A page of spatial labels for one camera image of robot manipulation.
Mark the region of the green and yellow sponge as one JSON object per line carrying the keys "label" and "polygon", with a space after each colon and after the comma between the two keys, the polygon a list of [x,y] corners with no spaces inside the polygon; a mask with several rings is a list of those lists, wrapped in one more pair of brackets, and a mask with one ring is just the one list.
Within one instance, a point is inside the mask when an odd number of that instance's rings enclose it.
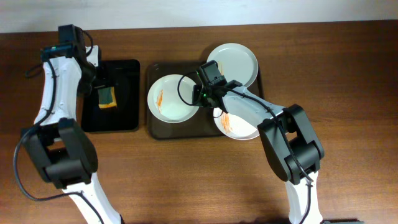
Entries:
{"label": "green and yellow sponge", "polygon": [[117,107],[113,86],[98,90],[98,106],[102,110]]}

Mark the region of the white plate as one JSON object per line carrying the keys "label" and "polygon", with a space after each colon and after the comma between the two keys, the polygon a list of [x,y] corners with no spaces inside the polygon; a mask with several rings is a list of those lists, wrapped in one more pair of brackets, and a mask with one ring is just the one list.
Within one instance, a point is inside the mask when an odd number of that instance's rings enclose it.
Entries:
{"label": "white plate", "polygon": [[185,104],[179,97],[177,86],[182,75],[171,74],[156,80],[149,88],[147,105],[150,112],[166,123],[181,123],[194,116],[199,107]]}
{"label": "white plate", "polygon": [[259,136],[257,128],[239,116],[225,113],[219,108],[213,109],[216,127],[227,137],[236,140],[250,140]]}

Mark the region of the pale blue plate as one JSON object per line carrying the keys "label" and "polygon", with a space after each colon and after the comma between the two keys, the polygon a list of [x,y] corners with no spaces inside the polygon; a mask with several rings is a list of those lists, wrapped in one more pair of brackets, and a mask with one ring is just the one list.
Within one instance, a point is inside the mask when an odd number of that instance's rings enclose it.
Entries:
{"label": "pale blue plate", "polygon": [[211,51],[207,62],[214,60],[220,73],[230,82],[236,80],[249,87],[257,78],[259,64],[253,52],[241,44],[227,43]]}

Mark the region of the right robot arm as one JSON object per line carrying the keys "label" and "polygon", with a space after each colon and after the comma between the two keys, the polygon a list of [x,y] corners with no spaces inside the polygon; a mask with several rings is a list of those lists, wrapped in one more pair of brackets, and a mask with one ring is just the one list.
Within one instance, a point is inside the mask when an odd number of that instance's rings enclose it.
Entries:
{"label": "right robot arm", "polygon": [[285,184],[291,223],[321,223],[317,178],[325,152],[304,109],[274,105],[252,94],[236,80],[226,81],[212,60],[195,71],[192,103],[219,108],[259,131],[272,171]]}

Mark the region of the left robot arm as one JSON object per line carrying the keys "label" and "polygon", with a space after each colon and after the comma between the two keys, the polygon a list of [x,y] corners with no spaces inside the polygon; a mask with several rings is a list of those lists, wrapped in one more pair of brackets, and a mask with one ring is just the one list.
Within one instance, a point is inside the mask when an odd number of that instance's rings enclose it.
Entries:
{"label": "left robot arm", "polygon": [[32,127],[21,134],[13,171],[17,177],[18,153],[24,147],[43,181],[62,191],[40,201],[70,197],[87,223],[123,223],[100,185],[96,149],[76,121],[76,99],[91,93],[100,60],[99,47],[85,45],[87,36],[72,24],[60,26],[59,43],[40,51],[42,102]]}

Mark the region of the brown plastic serving tray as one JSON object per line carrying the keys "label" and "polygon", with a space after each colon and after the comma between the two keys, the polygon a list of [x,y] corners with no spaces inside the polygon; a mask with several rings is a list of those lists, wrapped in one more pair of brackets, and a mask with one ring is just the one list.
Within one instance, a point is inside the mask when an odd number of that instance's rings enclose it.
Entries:
{"label": "brown plastic serving tray", "polygon": [[[184,75],[194,72],[204,61],[157,62],[146,69],[146,90],[161,77],[171,74]],[[166,123],[146,109],[146,125],[151,137],[156,140],[210,138],[222,136],[213,120],[211,108],[199,108],[192,118],[181,123]]]}

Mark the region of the black plastic tray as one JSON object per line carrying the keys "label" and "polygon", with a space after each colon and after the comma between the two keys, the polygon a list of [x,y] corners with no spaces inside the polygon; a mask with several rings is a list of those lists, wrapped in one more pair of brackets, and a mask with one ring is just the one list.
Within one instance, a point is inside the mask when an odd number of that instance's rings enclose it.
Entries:
{"label": "black plastic tray", "polygon": [[84,99],[81,127],[87,133],[133,132],[139,126],[140,63],[138,60],[100,61],[108,84],[114,87],[117,107],[100,109],[98,90]]}

